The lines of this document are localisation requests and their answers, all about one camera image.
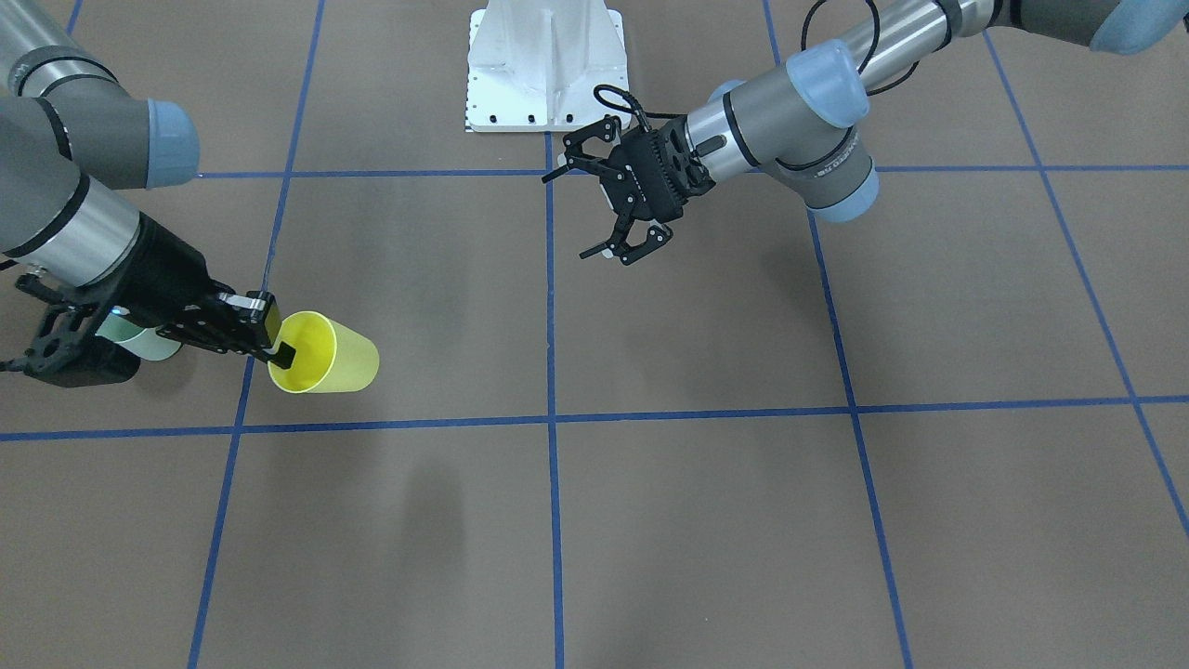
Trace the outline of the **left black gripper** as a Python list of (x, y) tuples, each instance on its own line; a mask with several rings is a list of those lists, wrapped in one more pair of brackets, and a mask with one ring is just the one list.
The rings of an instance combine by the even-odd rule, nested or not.
[[(608, 145), (619, 139), (621, 119), (604, 115), (593, 124), (562, 135), (564, 151), (556, 169), (543, 175), (549, 183), (570, 170), (602, 178), (602, 188), (617, 216), (606, 241), (583, 250), (579, 258), (602, 255), (629, 266), (672, 240), (668, 225), (684, 215), (684, 204), (716, 187), (710, 171), (702, 165), (696, 150), (688, 147), (686, 127), (665, 126), (643, 132), (636, 127), (621, 137), (619, 145), (599, 157), (583, 149), (587, 140)], [(659, 221), (648, 225), (643, 240), (629, 241), (637, 220)]]

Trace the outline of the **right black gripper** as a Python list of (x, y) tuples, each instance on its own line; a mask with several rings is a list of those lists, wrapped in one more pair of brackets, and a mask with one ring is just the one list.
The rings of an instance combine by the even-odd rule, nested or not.
[(163, 329), (187, 346), (292, 368), (296, 348), (279, 340), (276, 297), (268, 291), (232, 294), (212, 278), (199, 250), (151, 216), (139, 217), (130, 255), (108, 279), (108, 305), (121, 308), (141, 329)]

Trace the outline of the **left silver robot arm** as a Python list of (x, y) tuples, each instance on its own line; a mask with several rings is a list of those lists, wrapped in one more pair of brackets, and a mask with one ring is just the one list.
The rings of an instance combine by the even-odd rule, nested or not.
[(829, 223), (863, 215), (880, 187), (858, 135), (870, 99), (952, 42), (1012, 27), (1133, 55), (1185, 21), (1184, 1), (897, 1), (868, 11), (866, 24), (719, 87), (687, 114), (647, 113), (623, 91), (621, 109), (635, 118), (633, 127), (608, 116), (564, 135), (545, 182), (573, 170), (592, 175), (616, 216), (608, 239), (583, 257), (638, 261), (669, 242), (688, 200), (756, 169)]

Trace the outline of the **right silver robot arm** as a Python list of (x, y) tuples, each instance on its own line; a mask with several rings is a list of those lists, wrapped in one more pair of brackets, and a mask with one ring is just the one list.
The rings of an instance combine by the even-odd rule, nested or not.
[(124, 197), (197, 173), (191, 119), (139, 100), (34, 1), (4, 4), (4, 269), (46, 310), (21, 356), (4, 361), (59, 387), (119, 384), (143, 360), (102, 337), (126, 321), (137, 337), (235, 352), (292, 367), (272, 294), (235, 294), (199, 250)]

